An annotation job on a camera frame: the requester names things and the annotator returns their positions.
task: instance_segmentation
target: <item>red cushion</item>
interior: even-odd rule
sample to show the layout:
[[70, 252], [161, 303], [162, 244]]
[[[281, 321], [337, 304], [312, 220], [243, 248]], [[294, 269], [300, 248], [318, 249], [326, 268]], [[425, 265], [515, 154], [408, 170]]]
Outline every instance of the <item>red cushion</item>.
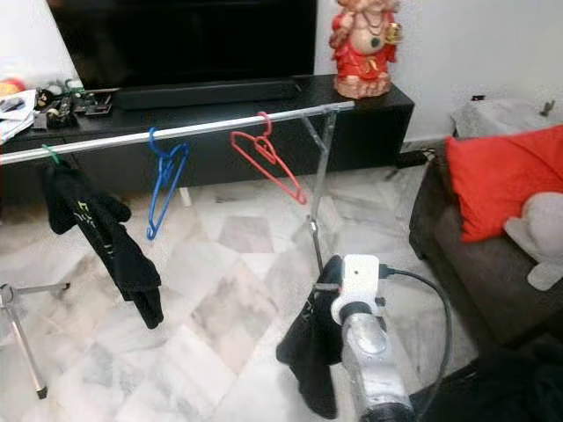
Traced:
[[465, 242], [501, 235], [534, 193], [563, 193], [563, 126], [465, 142], [450, 137], [446, 153]]

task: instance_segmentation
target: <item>tv screen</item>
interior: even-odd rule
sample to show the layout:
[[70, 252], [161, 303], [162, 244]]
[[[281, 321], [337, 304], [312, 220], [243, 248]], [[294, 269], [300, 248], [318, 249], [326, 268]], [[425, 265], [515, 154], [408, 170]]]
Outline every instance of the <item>tv screen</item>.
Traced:
[[317, 0], [48, 0], [84, 88], [310, 74]]

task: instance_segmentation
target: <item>power cord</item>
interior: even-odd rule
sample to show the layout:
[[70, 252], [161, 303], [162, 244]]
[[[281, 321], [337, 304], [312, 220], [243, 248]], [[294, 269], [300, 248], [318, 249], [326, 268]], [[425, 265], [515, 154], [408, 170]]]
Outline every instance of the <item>power cord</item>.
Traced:
[[453, 339], [453, 323], [451, 319], [450, 300], [448, 299], [446, 292], [440, 286], [434, 284], [432, 281], [425, 279], [419, 274], [411, 273], [409, 271], [397, 270], [395, 268], [390, 268], [385, 264], [380, 264], [379, 266], [380, 279], [386, 279], [390, 275], [394, 275], [394, 274], [406, 275], [431, 287], [440, 296], [440, 299], [442, 300], [443, 303], [443, 309], [446, 314], [446, 333], [445, 333], [446, 343], [443, 349], [442, 363], [440, 364], [440, 368], [438, 369], [438, 375], [436, 376], [436, 381], [434, 382], [434, 386], [432, 387], [432, 390], [428, 395], [428, 399], [426, 403], [424, 403], [424, 405], [421, 407], [420, 411], [418, 412], [416, 420], [422, 421], [422, 418], [424, 417], [424, 415], [430, 408], [430, 405], [432, 404], [432, 402], [434, 402], [436, 395], [438, 394], [438, 390], [440, 389], [440, 385], [442, 384], [443, 378], [446, 374], [446, 368], [448, 366], [448, 363], [450, 362], [451, 342]]

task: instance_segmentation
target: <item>ganesha statue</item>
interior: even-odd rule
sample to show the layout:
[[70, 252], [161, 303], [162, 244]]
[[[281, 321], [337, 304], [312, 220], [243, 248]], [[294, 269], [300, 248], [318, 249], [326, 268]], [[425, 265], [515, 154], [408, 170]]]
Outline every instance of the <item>ganesha statue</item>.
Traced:
[[330, 46], [337, 63], [336, 91], [349, 98], [376, 97], [391, 88], [387, 62], [395, 62], [401, 25], [398, 0], [338, 0]]

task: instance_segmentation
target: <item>dark brown sofa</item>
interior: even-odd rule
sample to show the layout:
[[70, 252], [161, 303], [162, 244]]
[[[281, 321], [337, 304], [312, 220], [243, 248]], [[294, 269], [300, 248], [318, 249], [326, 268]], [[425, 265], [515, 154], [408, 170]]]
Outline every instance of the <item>dark brown sofa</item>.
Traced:
[[536, 290], [526, 280], [535, 261], [508, 236], [462, 243], [461, 222], [442, 145], [414, 204], [411, 246], [433, 267], [482, 353], [546, 332], [563, 341], [563, 281]]

